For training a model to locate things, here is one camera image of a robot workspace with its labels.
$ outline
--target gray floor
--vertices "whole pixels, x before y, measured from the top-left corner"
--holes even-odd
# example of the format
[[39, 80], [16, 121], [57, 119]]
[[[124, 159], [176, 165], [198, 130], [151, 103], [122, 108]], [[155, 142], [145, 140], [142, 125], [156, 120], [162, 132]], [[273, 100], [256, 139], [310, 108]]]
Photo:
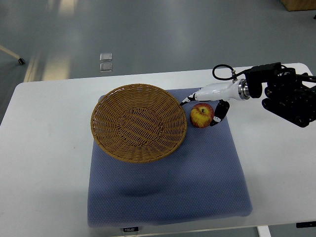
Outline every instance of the gray floor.
[[[304, 63], [316, 75], [316, 11], [279, 0], [0, 0], [0, 122], [18, 83]], [[113, 53], [101, 73], [99, 55]], [[271, 226], [272, 237], [316, 236], [316, 228]], [[258, 236], [255, 228], [181, 234]]]

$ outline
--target cable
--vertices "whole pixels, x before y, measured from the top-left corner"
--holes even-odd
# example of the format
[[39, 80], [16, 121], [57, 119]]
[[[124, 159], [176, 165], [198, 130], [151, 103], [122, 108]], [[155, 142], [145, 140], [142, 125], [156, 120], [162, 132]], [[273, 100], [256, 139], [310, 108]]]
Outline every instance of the cable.
[[316, 83], [316, 76], [309, 76], [309, 75], [298, 75], [300, 78], [302, 78], [302, 81], [307, 81], [307, 82], [313, 82]]
[[219, 78], [218, 76], [215, 75], [215, 70], [216, 70], [217, 68], [219, 68], [219, 67], [229, 68], [232, 72], [234, 72], [234, 69], [233, 69], [231, 66], [227, 65], [227, 64], [219, 64], [219, 65], [216, 65], [216, 66], [213, 68], [213, 70], [212, 70], [212, 74], [213, 74], [213, 77], [214, 77], [215, 79], [218, 79], [218, 80], [232, 80], [232, 79], [235, 79], [235, 78], [239, 77], [240, 75], [244, 74], [245, 72], [247, 72], [247, 71], [249, 70], [249, 69], [246, 69], [246, 70], [244, 70], [244, 71], [242, 71], [242, 72], [240, 72], [240, 73], [238, 73], [238, 74], [235, 74], [235, 75], [231, 76], [230, 78]]

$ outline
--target red apple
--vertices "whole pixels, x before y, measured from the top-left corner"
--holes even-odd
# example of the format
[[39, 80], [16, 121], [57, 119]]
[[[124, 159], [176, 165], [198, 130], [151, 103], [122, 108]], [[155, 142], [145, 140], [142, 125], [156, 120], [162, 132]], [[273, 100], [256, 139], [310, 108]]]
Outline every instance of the red apple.
[[214, 110], [207, 103], [194, 105], [190, 113], [190, 121], [195, 127], [207, 127], [214, 118]]

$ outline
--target blue mat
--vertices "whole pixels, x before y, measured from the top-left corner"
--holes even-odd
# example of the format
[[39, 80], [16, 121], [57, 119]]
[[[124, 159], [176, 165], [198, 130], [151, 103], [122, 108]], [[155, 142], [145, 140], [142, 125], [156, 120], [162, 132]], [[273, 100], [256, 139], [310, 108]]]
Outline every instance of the blue mat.
[[[170, 90], [179, 101], [196, 88]], [[252, 206], [226, 119], [188, 130], [171, 155], [146, 164], [112, 158], [94, 142], [88, 193], [90, 227], [164, 225], [247, 216]], [[209, 102], [215, 109], [217, 101]]]

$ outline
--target caster wheel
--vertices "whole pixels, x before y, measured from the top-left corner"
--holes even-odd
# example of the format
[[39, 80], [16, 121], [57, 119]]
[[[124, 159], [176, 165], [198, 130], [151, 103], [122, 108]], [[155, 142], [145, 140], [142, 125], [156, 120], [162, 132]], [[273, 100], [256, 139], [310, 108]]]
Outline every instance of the caster wheel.
[[25, 61], [24, 61], [24, 59], [23, 58], [19, 58], [19, 63], [21, 64], [21, 65], [23, 65], [23, 64], [25, 64]]

